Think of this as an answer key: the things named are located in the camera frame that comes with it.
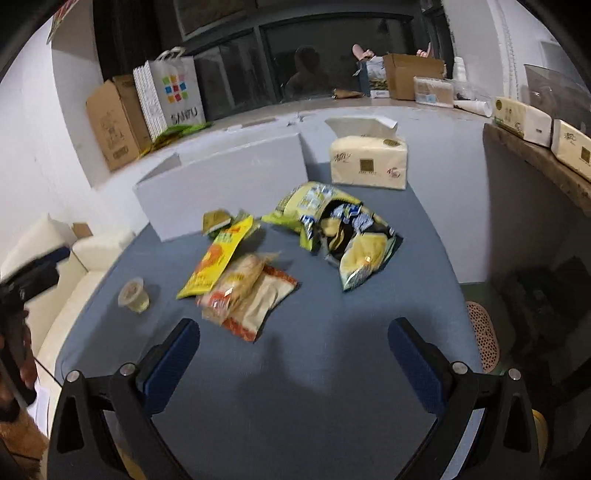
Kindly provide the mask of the person left hand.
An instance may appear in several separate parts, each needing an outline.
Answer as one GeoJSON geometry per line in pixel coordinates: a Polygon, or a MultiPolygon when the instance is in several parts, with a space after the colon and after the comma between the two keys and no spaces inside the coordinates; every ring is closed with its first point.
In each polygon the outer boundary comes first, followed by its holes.
{"type": "Polygon", "coordinates": [[[27,409],[37,399],[35,388],[30,387],[22,376],[23,368],[29,361],[34,361],[28,316],[29,311],[24,309],[1,321],[1,376],[22,409],[27,409]]]}

